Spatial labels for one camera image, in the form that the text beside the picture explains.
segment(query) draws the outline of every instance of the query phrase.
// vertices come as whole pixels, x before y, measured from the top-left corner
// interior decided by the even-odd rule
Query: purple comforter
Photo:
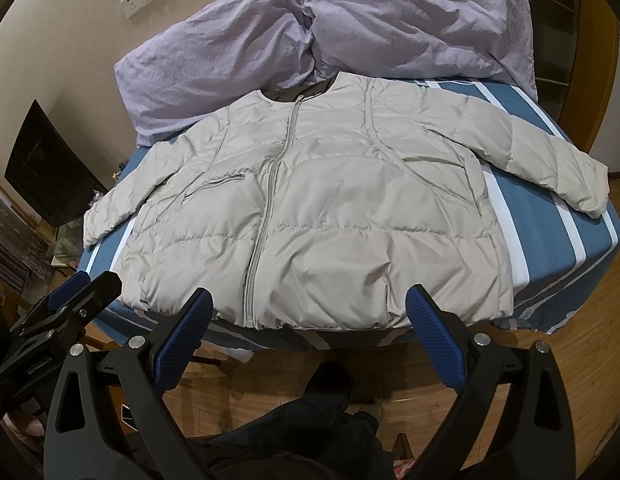
[[[528,0],[217,0],[115,65],[138,146],[340,70],[489,77],[536,100]]]

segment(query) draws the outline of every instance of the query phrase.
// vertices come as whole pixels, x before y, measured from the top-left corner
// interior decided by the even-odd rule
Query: blue striped bed sheet
[[[559,126],[516,86],[465,78],[408,80],[487,100],[546,131],[567,139]],[[148,148],[132,155],[121,178],[136,168]],[[560,329],[592,293],[620,246],[620,221],[611,203],[592,220],[565,204],[554,193],[483,163],[490,202],[510,252],[515,309],[493,324],[505,330],[528,328],[552,333]],[[134,217],[84,251],[80,269],[92,278],[112,269],[130,234]],[[123,342],[152,330],[157,314],[133,311],[119,302],[96,320],[104,332]],[[411,330],[353,333],[252,330],[214,320],[205,339],[227,348],[308,350],[345,346],[383,346],[415,339]]]

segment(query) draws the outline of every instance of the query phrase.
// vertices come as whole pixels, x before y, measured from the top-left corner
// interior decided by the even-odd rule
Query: white down jacket
[[[474,97],[340,73],[294,103],[251,92],[156,144],[86,213],[84,242],[138,211],[114,270],[143,310],[173,314],[203,286],[240,326],[398,328],[422,283],[465,322],[508,316],[477,157],[606,208],[606,167],[563,139]]]

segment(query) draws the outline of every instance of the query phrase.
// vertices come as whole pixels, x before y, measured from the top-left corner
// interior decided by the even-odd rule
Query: blue gripper pad
[[[195,294],[183,307],[186,312],[180,313],[177,324],[154,355],[152,386],[159,394],[177,387],[212,320],[212,296],[205,288],[197,289]]]
[[[63,285],[50,292],[48,310],[56,312],[89,283],[90,274],[79,270],[74,276],[68,278]]]
[[[408,289],[405,311],[441,382],[461,394],[468,382],[465,355],[420,291],[420,286]]]

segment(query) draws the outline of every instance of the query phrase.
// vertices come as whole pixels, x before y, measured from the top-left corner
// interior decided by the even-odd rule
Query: jacket sleeve
[[[608,168],[561,137],[482,99],[425,89],[418,120],[520,178],[598,218],[608,204]]]
[[[177,173],[217,134],[222,125],[211,114],[177,140],[156,143],[141,164],[84,215],[84,247],[88,248],[141,206],[154,188]]]

